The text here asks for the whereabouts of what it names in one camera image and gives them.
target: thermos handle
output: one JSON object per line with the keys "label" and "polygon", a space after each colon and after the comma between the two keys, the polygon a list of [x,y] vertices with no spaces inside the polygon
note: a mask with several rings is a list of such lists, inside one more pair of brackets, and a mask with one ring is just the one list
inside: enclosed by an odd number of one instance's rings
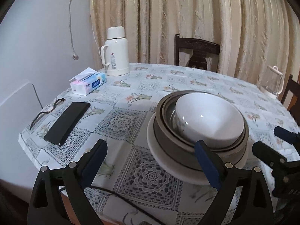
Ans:
{"label": "thermos handle", "polygon": [[105,58],[104,58],[104,48],[105,47],[108,47],[108,45],[101,46],[101,49],[100,49],[100,51],[101,51],[101,58],[102,58],[102,64],[103,64],[103,66],[109,66],[110,62],[107,63],[107,64],[105,63]]}
{"label": "thermos handle", "polygon": [[[278,69],[277,66],[273,66],[273,68],[279,72],[279,69]],[[280,82],[280,90],[278,91],[277,95],[279,95],[279,94],[283,91],[283,84],[284,84],[284,79],[281,78],[281,82]]]}

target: blue gripper pad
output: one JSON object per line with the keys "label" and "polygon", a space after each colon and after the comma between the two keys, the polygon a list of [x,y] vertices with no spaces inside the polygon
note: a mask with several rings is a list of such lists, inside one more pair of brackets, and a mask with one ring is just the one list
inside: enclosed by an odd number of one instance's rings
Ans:
{"label": "blue gripper pad", "polygon": [[216,154],[210,151],[204,141],[199,140],[196,142],[195,156],[200,166],[202,167],[202,170],[207,177],[209,184],[219,191],[221,188],[220,174],[218,168],[214,165],[214,160],[211,159],[213,155]]}
{"label": "blue gripper pad", "polygon": [[107,149],[106,141],[100,139],[90,150],[90,152],[85,153],[78,161],[79,167],[77,172],[81,177],[79,183],[83,189],[92,184],[100,166],[106,157]]}

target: screw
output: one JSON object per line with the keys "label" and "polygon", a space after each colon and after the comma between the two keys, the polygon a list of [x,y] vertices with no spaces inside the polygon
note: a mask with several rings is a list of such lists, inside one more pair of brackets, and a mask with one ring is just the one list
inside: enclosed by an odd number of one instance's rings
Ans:
{"label": "screw", "polygon": [[257,173],[259,173],[261,171],[261,169],[259,167],[254,167],[254,171],[256,171]]}
{"label": "screw", "polygon": [[69,164],[69,167],[70,168],[74,168],[74,167],[76,167],[77,166],[77,163],[76,162],[71,162],[70,164]]}
{"label": "screw", "polygon": [[230,162],[226,162],[225,163],[225,167],[227,167],[227,168],[233,168],[233,165]]}
{"label": "screw", "polygon": [[46,171],[47,170],[47,166],[42,166],[41,168],[40,168],[40,171],[41,172],[44,172],[44,171]]}
{"label": "screw", "polygon": [[283,182],[287,183],[289,181],[289,178],[287,176],[283,177]]}

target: glass pitcher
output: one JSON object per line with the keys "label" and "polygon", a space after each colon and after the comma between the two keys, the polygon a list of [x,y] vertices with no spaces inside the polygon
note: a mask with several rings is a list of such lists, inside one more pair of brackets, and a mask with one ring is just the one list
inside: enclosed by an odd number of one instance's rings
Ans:
{"label": "glass pitcher", "polygon": [[276,99],[283,90],[283,77],[277,66],[267,66],[262,81],[259,85],[260,90],[267,96]]}

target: thermos lid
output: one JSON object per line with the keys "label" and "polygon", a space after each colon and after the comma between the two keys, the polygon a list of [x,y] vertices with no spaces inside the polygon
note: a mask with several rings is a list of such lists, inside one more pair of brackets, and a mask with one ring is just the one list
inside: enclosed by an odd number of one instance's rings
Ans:
{"label": "thermos lid", "polygon": [[107,29],[107,39],[125,38],[125,29],[122,26]]}

